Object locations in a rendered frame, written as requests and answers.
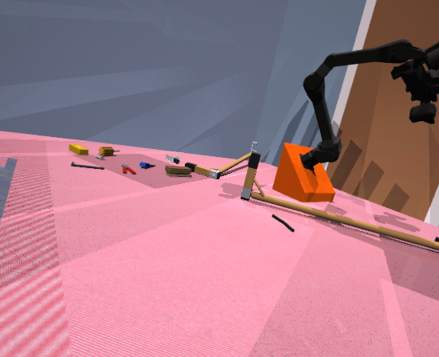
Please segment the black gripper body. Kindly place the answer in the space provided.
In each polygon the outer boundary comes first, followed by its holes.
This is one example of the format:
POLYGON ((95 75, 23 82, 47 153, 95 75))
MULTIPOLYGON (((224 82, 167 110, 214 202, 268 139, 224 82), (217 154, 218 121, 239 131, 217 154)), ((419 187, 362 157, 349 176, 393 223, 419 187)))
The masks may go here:
POLYGON ((412 94, 411 100, 420 100, 420 105, 410 109, 410 120, 416 123, 423 120, 430 120, 436 117, 437 108, 435 104, 430 103, 431 98, 428 94, 429 74, 435 77, 439 73, 439 69, 434 71, 432 69, 426 70, 428 76, 418 85, 413 87, 406 85, 406 92, 412 94))

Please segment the red-handled pliers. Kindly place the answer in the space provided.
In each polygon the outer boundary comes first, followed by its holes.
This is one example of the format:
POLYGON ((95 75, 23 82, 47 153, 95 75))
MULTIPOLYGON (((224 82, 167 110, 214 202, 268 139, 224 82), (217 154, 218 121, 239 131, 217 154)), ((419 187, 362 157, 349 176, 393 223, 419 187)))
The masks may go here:
POLYGON ((126 164, 122 164, 122 167, 123 167, 123 173, 124 173, 124 174, 127 173, 127 169, 128 169, 132 174, 135 175, 135 171, 133 171, 128 165, 126 165, 126 164))

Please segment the yellow rectangular block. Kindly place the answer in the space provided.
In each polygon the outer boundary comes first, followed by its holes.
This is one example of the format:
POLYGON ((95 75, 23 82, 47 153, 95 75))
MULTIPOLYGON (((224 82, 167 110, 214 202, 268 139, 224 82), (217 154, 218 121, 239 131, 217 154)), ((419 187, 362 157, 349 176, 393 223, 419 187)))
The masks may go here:
POLYGON ((69 150, 75 151, 78 155, 88 155, 88 149, 78 144, 69 144, 69 150))

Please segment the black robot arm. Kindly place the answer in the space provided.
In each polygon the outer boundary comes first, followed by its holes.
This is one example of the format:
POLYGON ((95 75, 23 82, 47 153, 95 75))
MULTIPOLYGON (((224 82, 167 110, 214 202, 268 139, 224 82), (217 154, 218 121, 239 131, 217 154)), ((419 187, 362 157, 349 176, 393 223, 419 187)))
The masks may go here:
MULTIPOLYGON (((427 49, 422 49, 421 47, 412 46, 411 42, 406 39, 401 39, 377 48, 331 53, 315 72, 304 79, 303 83, 304 90, 313 103, 322 136, 322 141, 318 143, 317 147, 304 155, 300 154, 304 168, 314 170, 313 166, 317 163, 333 163, 337 161, 343 146, 340 143, 340 137, 336 139, 331 125, 330 115, 324 99, 324 77, 335 66, 367 62, 406 62, 405 64, 394 66, 390 74, 394 80, 401 77, 406 85, 413 87, 420 84, 428 76, 423 65, 424 63, 428 70, 436 71, 439 69, 439 42, 427 49)), ((436 94, 439 94, 439 73, 436 76, 429 74, 429 79, 428 94, 430 98, 434 98, 436 94)))

